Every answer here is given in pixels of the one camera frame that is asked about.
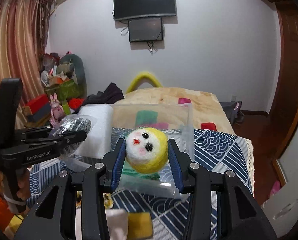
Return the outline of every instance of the curtain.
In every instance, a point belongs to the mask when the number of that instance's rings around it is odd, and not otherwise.
[[[49,16],[51,5],[54,0],[40,0],[38,6],[38,55],[40,58],[43,57],[47,45],[48,29],[49,29]]]
[[[0,0],[0,82],[20,77],[24,85],[16,128],[26,122],[21,106],[44,93],[38,61],[38,7],[39,0]]]

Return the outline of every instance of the beige blanket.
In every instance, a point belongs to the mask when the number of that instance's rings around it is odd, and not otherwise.
[[[193,127],[200,129],[205,122],[215,123],[219,132],[234,134],[229,120],[214,94],[184,88],[139,89],[125,95],[117,104],[178,104],[179,98],[188,98],[193,106]]]

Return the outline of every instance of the human hand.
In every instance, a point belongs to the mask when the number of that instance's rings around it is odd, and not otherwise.
[[[17,197],[23,201],[30,198],[30,183],[29,183],[29,171],[25,169],[24,174],[17,178],[19,190],[17,191]],[[4,174],[0,171],[0,197],[4,199]]]

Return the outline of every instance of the white plush toy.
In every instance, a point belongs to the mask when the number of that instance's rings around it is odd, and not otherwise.
[[[159,171],[168,160],[168,138],[154,128],[141,128],[127,138],[126,160],[139,173]]]

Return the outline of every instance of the tv screen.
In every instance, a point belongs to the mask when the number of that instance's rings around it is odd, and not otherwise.
[[[161,17],[129,20],[129,41],[161,41],[162,27]]]
[[[175,0],[113,0],[114,20],[176,16]]]

